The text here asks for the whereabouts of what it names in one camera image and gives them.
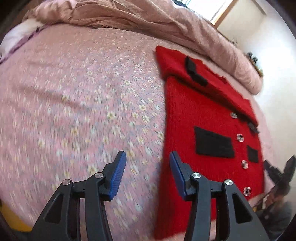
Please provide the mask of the red knitted cardigan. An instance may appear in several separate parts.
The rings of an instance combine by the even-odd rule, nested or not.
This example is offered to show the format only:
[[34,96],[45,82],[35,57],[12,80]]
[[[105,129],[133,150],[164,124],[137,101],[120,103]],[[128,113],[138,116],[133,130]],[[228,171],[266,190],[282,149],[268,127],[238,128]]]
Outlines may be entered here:
[[170,169],[172,151],[209,180],[231,179],[247,199],[264,191],[258,122],[250,102],[201,60],[162,46],[166,130],[154,238],[184,232],[191,205]]

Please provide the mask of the wooden side cabinet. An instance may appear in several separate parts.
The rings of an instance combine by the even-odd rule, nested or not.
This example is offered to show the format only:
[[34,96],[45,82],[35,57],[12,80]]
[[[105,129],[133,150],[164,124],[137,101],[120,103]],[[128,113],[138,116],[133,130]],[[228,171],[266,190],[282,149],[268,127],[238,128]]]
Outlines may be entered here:
[[255,68],[255,70],[257,71],[258,75],[263,78],[264,77],[264,74],[263,74],[263,70],[259,67],[258,65],[258,61],[257,61],[257,64],[254,65],[252,64],[252,66]]

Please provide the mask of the dark items on cabinet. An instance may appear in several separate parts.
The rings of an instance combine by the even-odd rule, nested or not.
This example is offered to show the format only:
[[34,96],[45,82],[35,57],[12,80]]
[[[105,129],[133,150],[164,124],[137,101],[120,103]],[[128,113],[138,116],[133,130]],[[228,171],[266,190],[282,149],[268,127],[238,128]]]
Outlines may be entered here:
[[250,62],[251,62],[252,64],[254,64],[254,65],[257,64],[258,58],[255,57],[251,52],[248,52],[248,53],[246,54],[246,57],[250,60]]

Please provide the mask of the wooden framed window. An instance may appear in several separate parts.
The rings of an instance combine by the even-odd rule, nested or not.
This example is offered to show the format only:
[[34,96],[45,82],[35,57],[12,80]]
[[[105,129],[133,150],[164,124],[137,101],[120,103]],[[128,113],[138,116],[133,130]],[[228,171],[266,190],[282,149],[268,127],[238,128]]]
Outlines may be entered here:
[[185,5],[204,18],[214,28],[218,28],[238,0],[188,0]]

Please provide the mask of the pink crumpled duvet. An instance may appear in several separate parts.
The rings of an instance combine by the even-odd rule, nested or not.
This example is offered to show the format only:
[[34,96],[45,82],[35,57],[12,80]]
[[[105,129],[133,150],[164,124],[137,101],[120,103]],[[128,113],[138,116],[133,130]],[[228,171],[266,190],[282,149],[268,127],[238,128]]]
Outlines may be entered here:
[[245,54],[206,20],[173,1],[44,1],[24,20],[141,32],[207,56],[253,95],[263,79]]

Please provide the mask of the white lilac pillow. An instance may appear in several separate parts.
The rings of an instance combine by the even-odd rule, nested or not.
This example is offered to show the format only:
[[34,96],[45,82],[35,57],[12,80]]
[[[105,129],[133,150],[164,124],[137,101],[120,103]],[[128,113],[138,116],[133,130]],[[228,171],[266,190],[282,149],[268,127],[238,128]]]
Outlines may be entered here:
[[1,42],[1,63],[17,47],[24,44],[38,30],[41,30],[45,24],[36,19],[27,19],[24,22],[13,27],[3,38]]

